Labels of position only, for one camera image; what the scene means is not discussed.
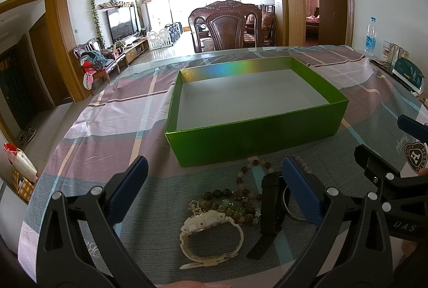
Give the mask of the person right hand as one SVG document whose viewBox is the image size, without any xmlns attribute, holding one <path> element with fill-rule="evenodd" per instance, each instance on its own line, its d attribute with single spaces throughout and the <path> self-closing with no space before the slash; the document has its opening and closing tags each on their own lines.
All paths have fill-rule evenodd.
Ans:
<svg viewBox="0 0 428 288">
<path fill-rule="evenodd" d="M 419 171 L 419 176 L 426 176 L 427 174 L 428 174 L 428 168 L 422 168 Z M 416 248 L 417 248 L 416 242 L 412 242 L 408 240 L 402 241 L 401 249 L 405 257 L 409 257 L 416 250 Z"/>
</svg>

